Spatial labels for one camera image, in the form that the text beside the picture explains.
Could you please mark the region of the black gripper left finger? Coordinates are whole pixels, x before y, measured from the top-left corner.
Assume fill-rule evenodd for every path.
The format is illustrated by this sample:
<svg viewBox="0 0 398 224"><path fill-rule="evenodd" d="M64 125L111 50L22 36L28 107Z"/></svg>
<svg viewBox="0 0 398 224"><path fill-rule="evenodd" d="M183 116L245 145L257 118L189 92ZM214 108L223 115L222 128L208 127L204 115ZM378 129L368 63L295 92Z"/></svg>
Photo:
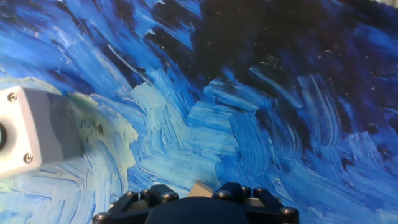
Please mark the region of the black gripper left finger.
<svg viewBox="0 0 398 224"><path fill-rule="evenodd" d="M92 224L144 224L154 207L178 199L179 194L164 184L128 191L112 202L108 211L94 215Z"/></svg>

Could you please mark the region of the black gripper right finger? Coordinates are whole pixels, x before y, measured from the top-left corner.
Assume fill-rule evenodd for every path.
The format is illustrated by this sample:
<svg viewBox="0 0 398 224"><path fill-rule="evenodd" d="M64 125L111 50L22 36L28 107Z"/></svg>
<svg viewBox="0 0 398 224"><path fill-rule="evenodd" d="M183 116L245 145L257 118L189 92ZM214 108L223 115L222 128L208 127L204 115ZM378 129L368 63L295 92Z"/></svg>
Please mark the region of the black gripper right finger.
<svg viewBox="0 0 398 224"><path fill-rule="evenodd" d="M214 199L233 202L243 212L248 223L299 224L299 211L285 206L262 187L250 188L227 182L213 193Z"/></svg>

